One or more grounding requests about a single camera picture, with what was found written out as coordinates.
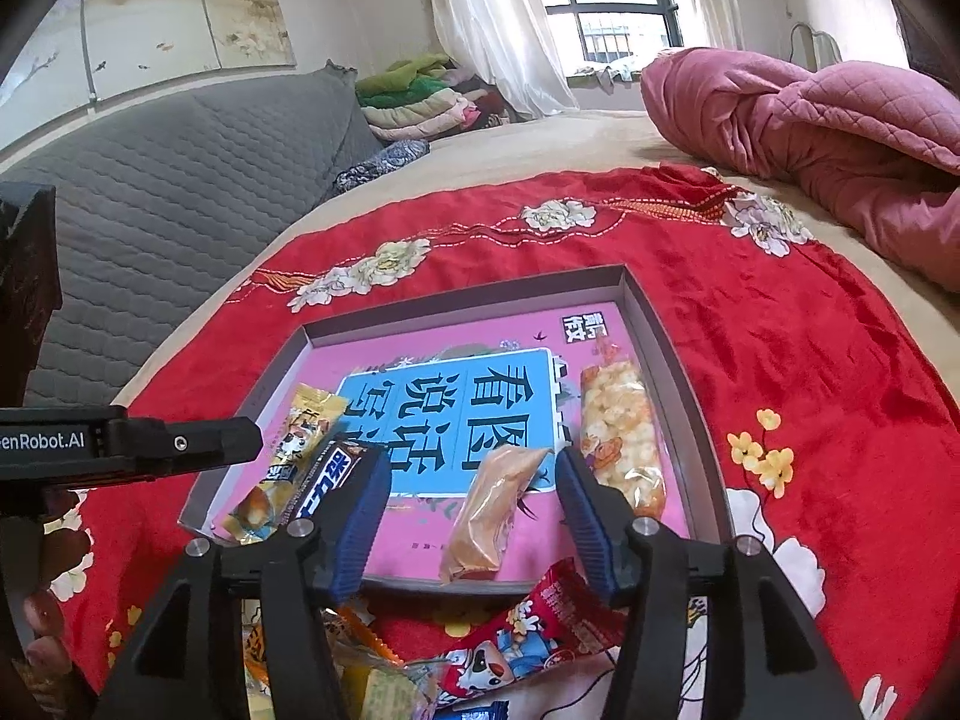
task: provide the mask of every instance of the green blanket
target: green blanket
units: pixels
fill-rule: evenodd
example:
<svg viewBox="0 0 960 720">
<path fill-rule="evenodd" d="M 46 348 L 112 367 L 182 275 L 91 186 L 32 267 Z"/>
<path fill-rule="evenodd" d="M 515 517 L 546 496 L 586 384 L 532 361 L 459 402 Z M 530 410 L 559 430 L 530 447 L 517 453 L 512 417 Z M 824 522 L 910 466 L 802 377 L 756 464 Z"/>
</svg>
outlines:
<svg viewBox="0 0 960 720">
<path fill-rule="evenodd" d="M 357 100 L 363 107 L 370 108 L 399 108 L 401 105 L 410 105 L 426 100 L 434 92 L 440 89 L 446 89 L 448 86 L 443 81 L 431 79 L 428 76 L 417 76 L 410 85 L 402 92 L 387 92 L 382 95 L 371 95 L 364 97 L 357 92 Z"/>
<path fill-rule="evenodd" d="M 445 53 L 425 53 L 414 59 L 402 59 L 392 64 L 385 73 L 370 76 L 368 79 L 357 81 L 357 95 L 359 97 L 373 97 L 374 95 L 402 92 L 408 88 L 419 73 L 428 74 L 442 67 L 450 57 Z"/>
</svg>

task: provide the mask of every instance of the tray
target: tray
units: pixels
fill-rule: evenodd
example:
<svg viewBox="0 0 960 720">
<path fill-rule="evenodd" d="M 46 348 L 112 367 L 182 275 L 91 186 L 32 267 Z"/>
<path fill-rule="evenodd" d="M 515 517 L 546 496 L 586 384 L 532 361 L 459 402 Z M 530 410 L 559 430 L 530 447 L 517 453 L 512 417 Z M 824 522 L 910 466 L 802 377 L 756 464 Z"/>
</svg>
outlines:
<svg viewBox="0 0 960 720">
<path fill-rule="evenodd" d="M 622 266 L 453 290 L 304 325 L 238 413 L 256 420 L 269 447 L 294 386 L 306 382 L 349 396 L 341 428 L 392 444 L 395 494 L 371 549 L 367 586 L 524 594 L 552 562 L 574 555 L 552 456 L 524 498 L 526 511 L 517 513 L 493 579 L 441 586 L 440 548 L 485 443 L 553 442 L 559 449 L 579 435 L 580 371 L 599 362 L 597 338 L 623 348 L 643 372 L 661 434 L 664 522 L 702 541 L 728 538 L 731 520 L 702 413 L 659 319 Z M 267 464 L 268 449 L 246 466 L 200 474 L 181 525 L 222 536 L 216 523 Z"/>
</svg>

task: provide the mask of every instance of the gray fabric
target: gray fabric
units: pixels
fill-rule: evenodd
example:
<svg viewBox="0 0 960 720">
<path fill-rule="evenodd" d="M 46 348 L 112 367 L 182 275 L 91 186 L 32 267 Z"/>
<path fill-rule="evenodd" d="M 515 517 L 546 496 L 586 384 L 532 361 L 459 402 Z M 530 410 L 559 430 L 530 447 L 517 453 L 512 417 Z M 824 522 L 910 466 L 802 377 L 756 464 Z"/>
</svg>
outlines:
<svg viewBox="0 0 960 720">
<path fill-rule="evenodd" d="M 379 151 L 354 73 L 245 79 L 142 103 L 7 170 L 56 186 L 64 307 L 27 405 L 102 404 L 282 230 Z"/>
</svg>

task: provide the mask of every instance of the metal screw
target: metal screw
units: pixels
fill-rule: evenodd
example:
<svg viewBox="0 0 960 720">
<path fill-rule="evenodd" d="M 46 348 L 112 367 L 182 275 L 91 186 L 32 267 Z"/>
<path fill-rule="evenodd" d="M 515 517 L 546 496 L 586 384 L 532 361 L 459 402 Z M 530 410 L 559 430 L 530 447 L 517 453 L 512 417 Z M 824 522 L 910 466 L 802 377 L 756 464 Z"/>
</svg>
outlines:
<svg viewBox="0 0 960 720">
<path fill-rule="evenodd" d="M 763 542 L 756 536 L 737 536 L 735 543 L 737 552 L 747 557 L 760 555 L 763 552 Z"/>
<path fill-rule="evenodd" d="M 184 548 L 184 552 L 190 557 L 203 557 L 210 551 L 210 542 L 205 538 L 194 538 Z"/>
<path fill-rule="evenodd" d="M 659 531 L 659 522 L 653 517 L 637 517 L 634 520 L 634 530 L 640 536 L 654 536 Z"/>
<path fill-rule="evenodd" d="M 289 525 L 287 525 L 287 533 L 289 533 L 293 538 L 304 538 L 313 533 L 313 520 L 304 519 L 295 519 Z"/>
</svg>

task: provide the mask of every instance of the beige bedsheet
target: beige bedsheet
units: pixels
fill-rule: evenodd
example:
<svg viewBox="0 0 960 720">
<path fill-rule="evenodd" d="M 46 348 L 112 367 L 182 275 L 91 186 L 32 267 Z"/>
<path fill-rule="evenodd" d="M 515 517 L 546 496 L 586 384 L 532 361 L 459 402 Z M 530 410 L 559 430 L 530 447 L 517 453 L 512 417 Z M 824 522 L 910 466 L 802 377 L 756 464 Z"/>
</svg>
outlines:
<svg viewBox="0 0 960 720">
<path fill-rule="evenodd" d="M 297 235 L 323 230 L 391 202 L 431 191 L 462 189 L 529 178 L 556 170 L 612 170 L 695 160 L 666 143 L 645 114 L 580 111 L 552 119 L 458 135 L 434 143 L 433 151 L 393 175 L 330 200 L 277 237 L 250 266 L 223 285 L 155 351 L 117 396 L 128 404 L 155 372 L 190 341 L 227 296 L 264 260 Z M 813 235 L 843 254 L 886 295 L 920 348 L 960 399 L 960 300 L 920 276 L 909 274 L 869 250 L 850 230 L 796 187 L 755 182 L 725 173 L 733 183 L 784 201 Z"/>
</svg>

